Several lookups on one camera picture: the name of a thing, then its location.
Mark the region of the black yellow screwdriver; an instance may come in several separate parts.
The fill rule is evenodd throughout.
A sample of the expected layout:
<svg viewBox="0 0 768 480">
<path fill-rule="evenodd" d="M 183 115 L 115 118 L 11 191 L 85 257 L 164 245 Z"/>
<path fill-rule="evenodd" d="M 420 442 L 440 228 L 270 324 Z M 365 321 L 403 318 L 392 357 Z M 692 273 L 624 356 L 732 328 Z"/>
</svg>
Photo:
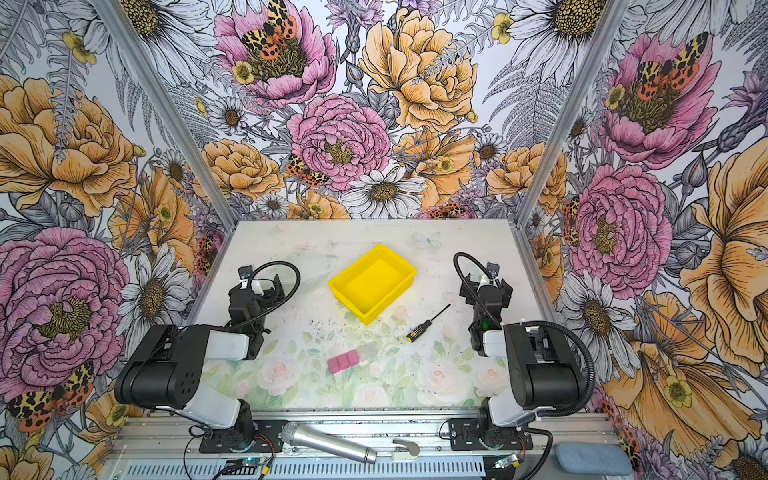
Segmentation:
<svg viewBox="0 0 768 480">
<path fill-rule="evenodd" d="M 424 322 L 418 324 L 416 327 L 414 327 L 406 336 L 406 340 L 409 343 L 416 342 L 420 337 L 424 335 L 424 333 L 431 327 L 433 322 L 439 318 L 446 310 L 448 310 L 451 307 L 451 304 L 447 304 L 445 307 L 443 307 L 439 312 L 437 312 L 434 316 L 431 318 L 428 318 Z"/>
</svg>

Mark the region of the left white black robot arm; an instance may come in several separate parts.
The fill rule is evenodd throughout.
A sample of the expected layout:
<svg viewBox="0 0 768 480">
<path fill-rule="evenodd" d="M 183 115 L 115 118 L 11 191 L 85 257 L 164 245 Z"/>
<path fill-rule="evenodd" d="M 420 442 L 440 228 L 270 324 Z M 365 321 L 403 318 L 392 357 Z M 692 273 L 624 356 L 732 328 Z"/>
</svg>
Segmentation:
<svg viewBox="0 0 768 480">
<path fill-rule="evenodd" d="M 227 396 L 202 380 L 208 361 L 254 360 L 270 333 L 268 315 L 297 292 L 301 273 L 287 261 L 238 270 L 228 292 L 229 321 L 186 327 L 151 327 L 116 380 L 118 403 L 164 411 L 192 422 L 202 438 L 220 449 L 247 451 L 274 441 L 254 421 L 242 398 Z"/>
</svg>

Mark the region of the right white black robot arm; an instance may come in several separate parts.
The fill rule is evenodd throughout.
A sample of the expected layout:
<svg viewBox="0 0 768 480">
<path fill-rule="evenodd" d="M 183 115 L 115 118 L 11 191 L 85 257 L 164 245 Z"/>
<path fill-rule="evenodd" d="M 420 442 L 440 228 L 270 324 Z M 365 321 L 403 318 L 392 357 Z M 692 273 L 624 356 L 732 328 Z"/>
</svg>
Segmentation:
<svg viewBox="0 0 768 480">
<path fill-rule="evenodd" d="M 474 281 L 462 271 L 462 259 L 477 260 L 463 252 L 453 260 L 461 281 L 459 296 L 473 311 L 470 345 L 481 357 L 506 362 L 509 385 L 487 395 L 477 425 L 462 427 L 455 439 L 467 445 L 477 441 L 488 449 L 522 449 L 528 425 L 573 415 L 587 405 L 596 384 L 595 362 L 585 342 L 558 323 L 505 324 L 501 313 L 510 305 L 512 286 L 496 276 L 495 264 L 481 267 L 481 278 Z"/>
</svg>

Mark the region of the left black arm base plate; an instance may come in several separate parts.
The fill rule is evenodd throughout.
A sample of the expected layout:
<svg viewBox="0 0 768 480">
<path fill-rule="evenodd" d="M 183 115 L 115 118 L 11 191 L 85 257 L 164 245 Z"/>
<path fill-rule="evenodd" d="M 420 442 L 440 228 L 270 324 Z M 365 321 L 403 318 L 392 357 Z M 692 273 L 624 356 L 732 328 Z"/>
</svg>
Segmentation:
<svg viewBox="0 0 768 480">
<path fill-rule="evenodd" d="M 283 448 L 282 432 L 285 420 L 255 420 L 253 438 L 231 429 L 215 429 L 203 436 L 199 452 L 203 454 L 225 453 L 277 453 Z"/>
</svg>

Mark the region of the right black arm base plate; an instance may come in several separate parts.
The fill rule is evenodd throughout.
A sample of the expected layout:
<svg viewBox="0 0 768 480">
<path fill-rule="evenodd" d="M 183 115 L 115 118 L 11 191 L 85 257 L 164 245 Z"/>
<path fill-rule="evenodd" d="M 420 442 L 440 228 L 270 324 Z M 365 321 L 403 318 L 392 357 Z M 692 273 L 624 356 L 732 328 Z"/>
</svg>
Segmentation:
<svg viewBox="0 0 768 480">
<path fill-rule="evenodd" d="M 527 432 L 513 427 L 482 424 L 477 418 L 451 418 L 440 434 L 450 443 L 453 451 L 520 451 L 533 448 Z"/>
</svg>

